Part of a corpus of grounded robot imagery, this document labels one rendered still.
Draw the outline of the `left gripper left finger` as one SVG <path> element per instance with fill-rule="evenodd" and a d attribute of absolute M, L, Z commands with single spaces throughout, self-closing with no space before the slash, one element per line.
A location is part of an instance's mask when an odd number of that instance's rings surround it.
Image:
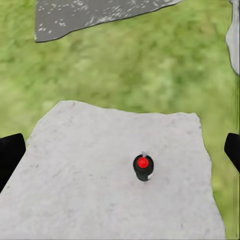
<path fill-rule="evenodd" d="M 22 133 L 0 138 L 0 194 L 24 156 L 24 152 L 27 152 L 25 144 Z"/>

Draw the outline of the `insectifuge atomizer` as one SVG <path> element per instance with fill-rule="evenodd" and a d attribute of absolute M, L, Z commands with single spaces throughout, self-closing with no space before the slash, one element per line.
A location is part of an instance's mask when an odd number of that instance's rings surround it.
<path fill-rule="evenodd" d="M 147 151 L 142 151 L 141 153 L 142 154 L 134 159 L 132 165 L 138 178 L 141 181 L 146 182 L 153 174 L 154 161 L 149 155 L 147 155 Z"/>

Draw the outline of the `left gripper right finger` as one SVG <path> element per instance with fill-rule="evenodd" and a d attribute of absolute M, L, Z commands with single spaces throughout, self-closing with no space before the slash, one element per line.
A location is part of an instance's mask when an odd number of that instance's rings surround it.
<path fill-rule="evenodd" d="M 230 132 L 227 135 L 224 151 L 240 173 L 240 134 Z"/>

